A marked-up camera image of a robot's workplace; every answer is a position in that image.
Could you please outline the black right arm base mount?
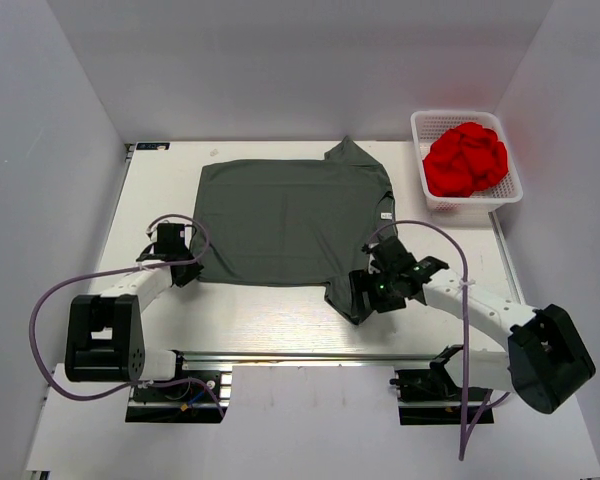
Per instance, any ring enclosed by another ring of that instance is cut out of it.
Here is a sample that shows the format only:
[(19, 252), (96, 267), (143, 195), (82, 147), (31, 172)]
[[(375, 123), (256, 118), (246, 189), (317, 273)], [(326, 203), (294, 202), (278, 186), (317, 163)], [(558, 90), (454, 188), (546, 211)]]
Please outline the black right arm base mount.
[(461, 389), (447, 385), (431, 370), (396, 370), (389, 385), (397, 394), (401, 426), (461, 424)]

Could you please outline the dark grey t shirt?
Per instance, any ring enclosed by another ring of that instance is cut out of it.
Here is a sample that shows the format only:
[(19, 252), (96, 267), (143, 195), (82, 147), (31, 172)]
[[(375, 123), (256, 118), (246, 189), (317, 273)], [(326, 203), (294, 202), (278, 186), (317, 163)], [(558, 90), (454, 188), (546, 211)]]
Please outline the dark grey t shirt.
[(210, 238), (202, 282), (322, 286), (325, 301), (353, 324), (368, 314), (349, 274), (368, 265), (362, 247), (391, 224), (395, 200), (384, 166), (350, 138), (316, 159), (239, 159), (201, 171), (194, 218)]

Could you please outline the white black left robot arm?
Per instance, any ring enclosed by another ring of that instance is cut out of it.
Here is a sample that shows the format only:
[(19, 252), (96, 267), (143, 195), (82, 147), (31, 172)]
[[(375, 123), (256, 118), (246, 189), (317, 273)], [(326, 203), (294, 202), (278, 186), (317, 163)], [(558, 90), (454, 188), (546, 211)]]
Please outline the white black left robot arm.
[(191, 374), (178, 366), (178, 353), (145, 346), (141, 315), (160, 294), (184, 287), (203, 266), (186, 244), (188, 226), (162, 223), (140, 263), (165, 263), (123, 276), (98, 293), (79, 295), (70, 306), (65, 374), (73, 382), (150, 382), (168, 398), (179, 399), (191, 387)]

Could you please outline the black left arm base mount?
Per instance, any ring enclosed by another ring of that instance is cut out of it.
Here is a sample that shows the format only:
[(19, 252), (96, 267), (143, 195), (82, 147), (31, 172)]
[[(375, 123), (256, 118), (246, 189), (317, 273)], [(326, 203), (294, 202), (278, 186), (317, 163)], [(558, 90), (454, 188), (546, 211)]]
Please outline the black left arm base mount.
[(226, 412), (232, 374), (222, 370), (184, 370), (184, 375), (206, 384), (180, 384), (168, 388), (133, 389), (128, 400), (126, 423), (219, 424), (223, 420), (209, 388)]

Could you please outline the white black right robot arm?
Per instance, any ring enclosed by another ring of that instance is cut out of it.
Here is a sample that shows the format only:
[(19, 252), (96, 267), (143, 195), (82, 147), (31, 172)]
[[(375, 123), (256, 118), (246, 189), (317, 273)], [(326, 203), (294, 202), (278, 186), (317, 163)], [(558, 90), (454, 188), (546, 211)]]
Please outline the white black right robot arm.
[(469, 381), (472, 387), (515, 393), (535, 411), (551, 414), (595, 375), (563, 308), (513, 303), (464, 281), (435, 257), (415, 259), (395, 237), (368, 252), (371, 267), (349, 274), (356, 319), (400, 310), (415, 300), (468, 322), (500, 347), (469, 354), (460, 345), (445, 348), (422, 376), (439, 396), (455, 398)]

